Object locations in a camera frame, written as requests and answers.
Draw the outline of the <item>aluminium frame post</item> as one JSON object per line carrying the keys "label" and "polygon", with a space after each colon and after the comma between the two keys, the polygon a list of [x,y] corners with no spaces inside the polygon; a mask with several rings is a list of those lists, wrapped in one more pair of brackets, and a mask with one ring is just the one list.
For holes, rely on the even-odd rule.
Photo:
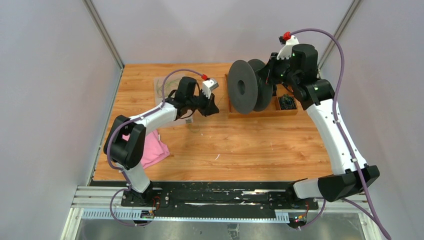
{"label": "aluminium frame post", "polygon": [[[341,60],[339,78],[336,83],[336,87],[334,91],[333,104],[331,105],[332,109],[335,110],[334,112],[335,114],[338,114],[337,112],[338,95],[341,88],[342,78],[343,78],[344,69],[345,69],[345,57],[344,57],[343,49],[340,45],[340,37],[342,36],[343,32],[347,28],[348,24],[350,23],[351,19],[355,15],[361,3],[362,3],[362,0],[352,0],[350,6],[348,7],[346,13],[344,14],[344,17],[339,23],[334,34],[332,35],[330,33],[325,34],[331,39],[331,43],[329,43],[328,46],[326,47],[324,51],[324,55],[319,61],[318,69],[321,69],[324,66],[328,57],[332,53],[334,47],[337,47],[339,55],[340,55],[340,60]],[[328,140],[336,140],[336,135],[337,136],[340,135],[341,139],[343,139],[343,141],[345,142],[346,147],[350,150],[354,149],[354,144],[351,142],[351,139],[349,139],[350,137],[349,132],[343,128],[344,122],[341,116],[338,116],[338,115],[336,116],[336,121],[334,125],[335,127],[330,127],[329,129],[327,129],[326,127],[324,127],[323,124],[320,124],[320,123],[316,126],[324,143],[327,144]]]}
{"label": "aluminium frame post", "polygon": [[88,11],[88,14],[90,15],[91,19],[93,20],[97,30],[100,33],[100,36],[102,37],[105,45],[107,46],[110,54],[112,55],[112,58],[114,59],[116,65],[122,72],[125,68],[125,64],[110,36],[108,33],[108,30],[92,0],[82,0],[83,4],[85,5],[85,8]]}

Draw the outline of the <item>aluminium frame post left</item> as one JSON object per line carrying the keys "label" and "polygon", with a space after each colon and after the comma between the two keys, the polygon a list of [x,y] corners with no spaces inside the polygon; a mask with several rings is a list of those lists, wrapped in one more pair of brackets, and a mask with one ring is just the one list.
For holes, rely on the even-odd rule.
{"label": "aluminium frame post left", "polygon": [[100,33],[100,36],[102,37],[105,45],[107,46],[110,54],[112,55],[112,58],[114,59],[116,65],[122,72],[125,68],[125,64],[110,36],[108,33],[108,30],[92,0],[82,0],[83,4],[85,5],[85,8],[88,11],[88,14],[90,15],[91,19],[93,20],[97,30]]}

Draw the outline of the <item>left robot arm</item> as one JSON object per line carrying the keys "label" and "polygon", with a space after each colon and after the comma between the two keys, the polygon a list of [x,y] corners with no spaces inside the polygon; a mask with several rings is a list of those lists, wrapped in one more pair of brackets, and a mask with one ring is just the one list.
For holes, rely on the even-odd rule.
{"label": "left robot arm", "polygon": [[139,115],[119,115],[114,119],[103,152],[111,167],[123,174],[140,206],[149,206],[153,201],[152,183],[141,163],[147,135],[181,119],[188,111],[198,111],[204,117],[219,113],[213,94],[218,86],[212,78],[205,77],[202,83],[198,83],[196,79],[184,76],[177,89],[172,90],[158,106]]}

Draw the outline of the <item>pink folded cloth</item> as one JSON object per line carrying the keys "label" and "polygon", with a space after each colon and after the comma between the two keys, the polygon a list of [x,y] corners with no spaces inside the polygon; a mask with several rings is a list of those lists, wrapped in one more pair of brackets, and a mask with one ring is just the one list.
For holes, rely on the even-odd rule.
{"label": "pink folded cloth", "polygon": [[170,156],[168,146],[161,141],[157,130],[152,131],[145,137],[143,155],[134,165],[142,165],[144,169],[149,168]]}

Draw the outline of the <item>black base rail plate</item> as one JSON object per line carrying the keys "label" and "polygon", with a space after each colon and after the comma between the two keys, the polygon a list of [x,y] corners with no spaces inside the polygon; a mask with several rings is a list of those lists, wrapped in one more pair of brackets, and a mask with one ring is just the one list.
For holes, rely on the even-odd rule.
{"label": "black base rail plate", "polygon": [[319,208],[313,198],[294,200],[287,181],[155,181],[149,193],[124,189],[113,199],[120,220],[305,222]]}

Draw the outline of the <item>green blue rolled tie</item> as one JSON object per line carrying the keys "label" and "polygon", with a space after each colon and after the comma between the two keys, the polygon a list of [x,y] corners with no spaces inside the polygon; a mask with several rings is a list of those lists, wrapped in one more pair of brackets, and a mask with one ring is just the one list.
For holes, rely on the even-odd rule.
{"label": "green blue rolled tie", "polygon": [[290,96],[288,94],[284,94],[283,96],[278,98],[278,103],[281,110],[295,110],[296,107],[296,101],[293,96]]}

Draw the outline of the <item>aluminium frame post right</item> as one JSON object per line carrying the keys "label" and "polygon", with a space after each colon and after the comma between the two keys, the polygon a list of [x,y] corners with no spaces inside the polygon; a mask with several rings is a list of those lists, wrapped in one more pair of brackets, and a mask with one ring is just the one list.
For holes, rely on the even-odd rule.
{"label": "aluminium frame post right", "polygon": [[[319,61],[318,69],[321,69],[324,66],[328,57],[332,53],[334,47],[337,47],[339,55],[340,55],[340,60],[341,60],[339,78],[336,83],[336,87],[334,91],[333,104],[331,105],[332,109],[335,110],[334,112],[335,114],[338,114],[337,112],[338,95],[341,88],[342,78],[343,78],[344,69],[345,69],[345,57],[344,57],[343,49],[340,45],[340,37],[342,36],[343,32],[347,28],[348,24],[350,23],[351,19],[355,15],[361,3],[362,3],[362,0],[352,0],[350,6],[348,7],[346,13],[344,14],[344,17],[339,23],[334,34],[332,35],[330,33],[325,34],[331,39],[331,43],[329,43],[328,46],[326,47],[324,51],[324,55]],[[343,139],[343,141],[345,142],[346,147],[350,150],[354,149],[354,144],[351,142],[351,139],[349,139],[350,137],[349,132],[343,128],[344,122],[341,116],[338,116],[338,115],[336,116],[336,121],[334,125],[335,127],[330,127],[329,129],[327,129],[326,127],[324,127],[323,124],[320,124],[320,123],[316,126],[324,143],[327,144],[328,140],[336,140],[336,135],[337,136],[340,135],[341,139]]]}

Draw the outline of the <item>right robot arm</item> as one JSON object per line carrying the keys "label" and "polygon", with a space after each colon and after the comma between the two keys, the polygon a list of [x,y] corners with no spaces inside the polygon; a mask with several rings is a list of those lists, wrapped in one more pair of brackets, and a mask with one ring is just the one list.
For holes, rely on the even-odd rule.
{"label": "right robot arm", "polygon": [[334,202],[366,192],[380,176],[360,154],[343,122],[335,91],[326,79],[318,77],[318,51],[311,44],[286,43],[272,53],[264,72],[268,81],[284,86],[312,119],[330,159],[332,173],[314,179],[295,181],[285,195],[294,209],[308,198]]}

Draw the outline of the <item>wooden compartment tray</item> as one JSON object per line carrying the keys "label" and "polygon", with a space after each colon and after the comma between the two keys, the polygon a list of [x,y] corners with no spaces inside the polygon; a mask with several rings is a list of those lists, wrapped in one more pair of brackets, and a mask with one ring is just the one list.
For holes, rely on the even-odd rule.
{"label": "wooden compartment tray", "polygon": [[227,117],[229,119],[242,119],[242,118],[260,118],[260,117],[282,117],[282,116],[294,116],[298,113],[298,107],[296,104],[297,109],[292,110],[281,110],[279,105],[279,98],[277,96],[271,96],[270,103],[268,106],[262,110],[262,111],[254,111],[252,110],[248,114],[242,114],[238,111],[236,111],[236,107],[233,106],[233,102],[230,98],[230,91],[236,90],[236,93],[240,92],[242,93],[244,90],[244,94],[241,96],[241,99],[247,99],[248,96],[252,97],[252,100],[248,102],[247,106],[255,106],[253,104],[253,100],[258,97],[257,88],[258,84],[256,80],[248,81],[248,80],[241,80],[240,84],[236,84],[233,87],[230,87],[231,81],[229,81],[229,74],[226,73],[224,75],[224,82],[226,86],[226,92],[228,95],[228,113]]}

